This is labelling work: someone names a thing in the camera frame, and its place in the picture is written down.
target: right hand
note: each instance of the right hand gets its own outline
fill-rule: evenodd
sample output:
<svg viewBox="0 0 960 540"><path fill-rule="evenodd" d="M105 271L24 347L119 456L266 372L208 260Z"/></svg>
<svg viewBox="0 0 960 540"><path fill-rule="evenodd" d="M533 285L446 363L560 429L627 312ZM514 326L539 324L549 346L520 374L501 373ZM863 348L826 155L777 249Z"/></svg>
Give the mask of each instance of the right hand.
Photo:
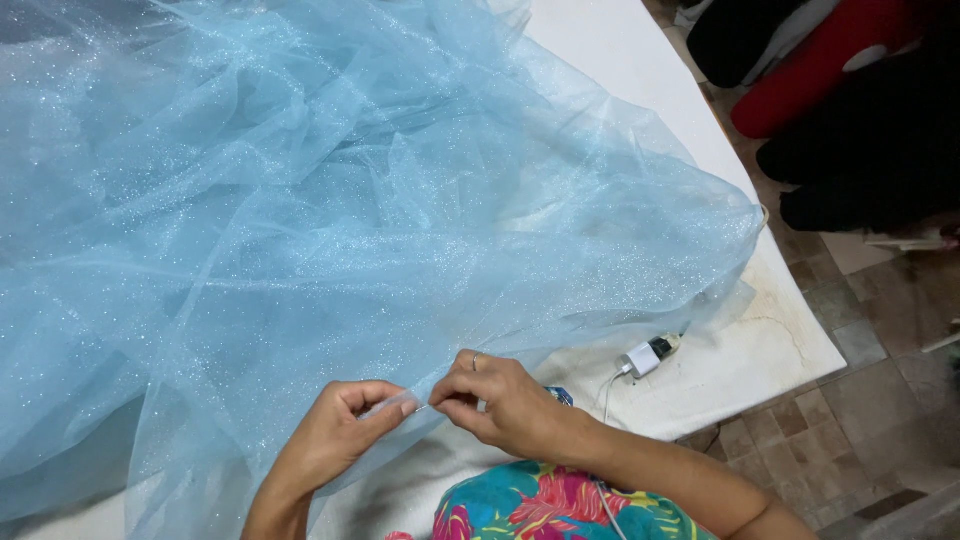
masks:
<svg viewBox="0 0 960 540"><path fill-rule="evenodd" d="M523 459L558 463L561 449L592 418L557 402L516 360L481 353L474 372L475 354L464 349L457 355L429 403L482 443ZM477 410L479 400L487 402L484 411Z"/></svg>

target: black fabric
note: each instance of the black fabric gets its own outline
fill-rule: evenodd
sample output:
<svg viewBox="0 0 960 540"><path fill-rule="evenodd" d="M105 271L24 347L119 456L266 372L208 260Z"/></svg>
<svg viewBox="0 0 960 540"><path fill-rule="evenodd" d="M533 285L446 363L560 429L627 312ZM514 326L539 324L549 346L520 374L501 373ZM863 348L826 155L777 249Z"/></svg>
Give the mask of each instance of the black fabric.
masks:
<svg viewBox="0 0 960 540"><path fill-rule="evenodd" d="M721 88L743 81L780 24L805 0L714 0L686 39L690 56Z"/></svg>
<svg viewBox="0 0 960 540"><path fill-rule="evenodd" d="M756 153L802 187L780 197L798 231L892 231L960 208L960 17L917 51L851 76Z"/></svg>

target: white table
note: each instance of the white table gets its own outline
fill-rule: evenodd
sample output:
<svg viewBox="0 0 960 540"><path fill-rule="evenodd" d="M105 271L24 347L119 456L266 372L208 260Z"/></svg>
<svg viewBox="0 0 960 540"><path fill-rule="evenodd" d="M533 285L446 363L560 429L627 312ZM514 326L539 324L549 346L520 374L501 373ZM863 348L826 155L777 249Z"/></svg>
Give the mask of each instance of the white table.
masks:
<svg viewBox="0 0 960 540"><path fill-rule="evenodd" d="M534 0L527 34L611 94L655 110L700 168L756 201L750 178L693 76L640 0ZM728 418L846 363L806 306L769 230L743 275L756 297L738 321L681 351L636 386L613 386L611 423L672 440ZM535 376L563 386L576 405L602 415L595 398L622 351L594 346L551 356ZM454 483L508 461L449 423L379 474L330 498L313 530L323 539L377 539L392 530L428 538L433 512ZM122 495L23 538L123 537Z"/></svg>

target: sparkly blue fabric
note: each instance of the sparkly blue fabric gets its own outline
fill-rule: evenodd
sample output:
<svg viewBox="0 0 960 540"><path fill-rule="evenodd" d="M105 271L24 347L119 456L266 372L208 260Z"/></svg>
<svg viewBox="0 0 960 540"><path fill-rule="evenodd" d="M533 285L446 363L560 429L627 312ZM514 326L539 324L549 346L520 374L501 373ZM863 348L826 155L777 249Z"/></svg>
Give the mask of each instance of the sparkly blue fabric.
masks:
<svg viewBox="0 0 960 540"><path fill-rule="evenodd" d="M522 6L11 1L0 521L126 483L132 538L236 536L328 381L676 330L754 249L759 207Z"/></svg>

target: floral shirt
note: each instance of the floral shirt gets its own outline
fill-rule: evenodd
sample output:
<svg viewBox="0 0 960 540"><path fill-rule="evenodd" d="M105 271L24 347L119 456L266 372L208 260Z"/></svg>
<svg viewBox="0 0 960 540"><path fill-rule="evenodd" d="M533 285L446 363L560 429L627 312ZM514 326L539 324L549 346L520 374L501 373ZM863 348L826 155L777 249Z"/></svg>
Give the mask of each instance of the floral shirt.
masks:
<svg viewBox="0 0 960 540"><path fill-rule="evenodd" d="M598 490L587 473L535 461L501 465L450 488L431 539L619 540L601 494L630 540L716 540L663 497ZM414 539L393 532L384 540Z"/></svg>

